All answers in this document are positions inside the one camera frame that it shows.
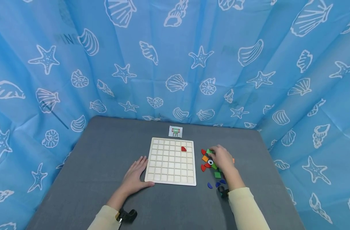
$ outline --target green triangle piece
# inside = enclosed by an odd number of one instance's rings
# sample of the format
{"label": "green triangle piece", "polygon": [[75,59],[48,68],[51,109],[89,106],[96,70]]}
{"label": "green triangle piece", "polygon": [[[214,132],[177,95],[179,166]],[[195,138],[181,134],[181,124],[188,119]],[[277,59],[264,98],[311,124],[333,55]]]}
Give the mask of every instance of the green triangle piece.
{"label": "green triangle piece", "polygon": [[216,177],[216,178],[221,178],[221,173],[220,172],[215,172],[214,173],[214,177]]}

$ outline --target blue curtain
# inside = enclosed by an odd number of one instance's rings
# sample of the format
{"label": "blue curtain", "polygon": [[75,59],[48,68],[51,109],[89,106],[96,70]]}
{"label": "blue curtain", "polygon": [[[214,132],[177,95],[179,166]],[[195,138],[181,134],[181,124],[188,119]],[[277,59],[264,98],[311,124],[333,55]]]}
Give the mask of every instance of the blue curtain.
{"label": "blue curtain", "polygon": [[258,130],[306,229],[350,229],[350,0],[0,0],[0,229],[96,115]]}

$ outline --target orange square piece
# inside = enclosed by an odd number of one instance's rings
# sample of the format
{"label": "orange square piece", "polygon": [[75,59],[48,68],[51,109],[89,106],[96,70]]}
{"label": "orange square piece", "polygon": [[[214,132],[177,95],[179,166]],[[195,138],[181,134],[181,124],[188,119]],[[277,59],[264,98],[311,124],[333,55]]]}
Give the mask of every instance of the orange square piece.
{"label": "orange square piece", "polygon": [[203,156],[202,160],[204,160],[205,162],[208,162],[209,158],[207,156]]}

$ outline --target grid board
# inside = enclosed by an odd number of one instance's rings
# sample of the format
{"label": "grid board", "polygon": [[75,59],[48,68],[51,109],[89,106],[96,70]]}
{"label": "grid board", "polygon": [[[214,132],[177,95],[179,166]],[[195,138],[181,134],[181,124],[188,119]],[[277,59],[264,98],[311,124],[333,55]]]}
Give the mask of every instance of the grid board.
{"label": "grid board", "polygon": [[194,142],[153,137],[144,181],[196,186]]}

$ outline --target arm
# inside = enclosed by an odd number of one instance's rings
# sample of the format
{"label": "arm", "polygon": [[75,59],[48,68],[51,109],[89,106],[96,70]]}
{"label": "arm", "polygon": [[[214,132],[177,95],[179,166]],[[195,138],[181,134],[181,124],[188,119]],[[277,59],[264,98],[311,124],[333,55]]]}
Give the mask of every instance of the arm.
{"label": "arm", "polygon": [[146,168],[148,160],[140,157],[135,161],[125,174],[121,186],[112,194],[107,204],[104,205],[88,230],[118,230],[121,223],[117,222],[116,215],[124,204],[126,198],[146,187],[154,186],[154,182],[141,182],[139,177]]}
{"label": "arm", "polygon": [[210,148],[216,154],[210,153],[216,165],[221,168],[228,183],[228,202],[238,230],[270,230],[260,211],[254,196],[242,181],[238,170],[233,165],[232,156],[221,145]]}

